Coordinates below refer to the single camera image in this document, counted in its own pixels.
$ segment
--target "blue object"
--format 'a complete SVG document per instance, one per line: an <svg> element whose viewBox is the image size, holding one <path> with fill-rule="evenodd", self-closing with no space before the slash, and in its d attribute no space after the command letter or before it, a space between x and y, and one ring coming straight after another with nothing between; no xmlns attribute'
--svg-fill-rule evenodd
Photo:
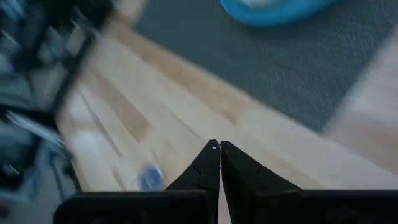
<svg viewBox="0 0 398 224"><path fill-rule="evenodd" d="M153 165L145 166L139 174L139 189L142 191L158 191L163 189L163 177Z"/></svg>
<svg viewBox="0 0 398 224"><path fill-rule="evenodd" d="M281 0L280 3L250 8L240 0L221 0L225 11L250 26L279 26L304 19L338 0Z"/></svg>

